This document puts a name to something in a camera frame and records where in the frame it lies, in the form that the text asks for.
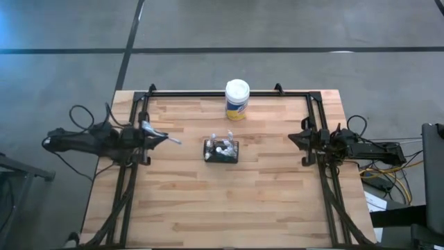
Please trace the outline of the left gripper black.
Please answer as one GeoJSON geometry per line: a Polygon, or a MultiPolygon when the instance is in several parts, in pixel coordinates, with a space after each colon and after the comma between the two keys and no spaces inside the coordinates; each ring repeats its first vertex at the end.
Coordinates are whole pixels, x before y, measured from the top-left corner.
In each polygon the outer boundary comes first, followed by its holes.
{"type": "MultiPolygon", "coordinates": [[[[149,135],[151,141],[149,142],[149,149],[154,150],[157,145],[163,142],[163,140],[168,140],[168,135],[149,135]]],[[[142,165],[150,165],[151,157],[148,156],[148,146],[146,145],[146,140],[148,139],[148,134],[142,128],[135,127],[124,127],[121,131],[121,145],[124,149],[136,149],[138,150],[137,155],[139,156],[139,162],[142,165]]]]}

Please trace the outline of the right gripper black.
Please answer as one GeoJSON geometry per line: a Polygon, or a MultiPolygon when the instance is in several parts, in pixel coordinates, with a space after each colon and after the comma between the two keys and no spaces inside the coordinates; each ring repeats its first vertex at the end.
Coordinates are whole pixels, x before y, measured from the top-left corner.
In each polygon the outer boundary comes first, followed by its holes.
{"type": "Polygon", "coordinates": [[[300,151],[307,152],[307,155],[302,158],[302,165],[310,166],[316,163],[317,151],[324,151],[330,144],[330,132],[324,128],[317,131],[308,117],[301,122],[301,128],[302,132],[288,134],[288,138],[300,151]]]}

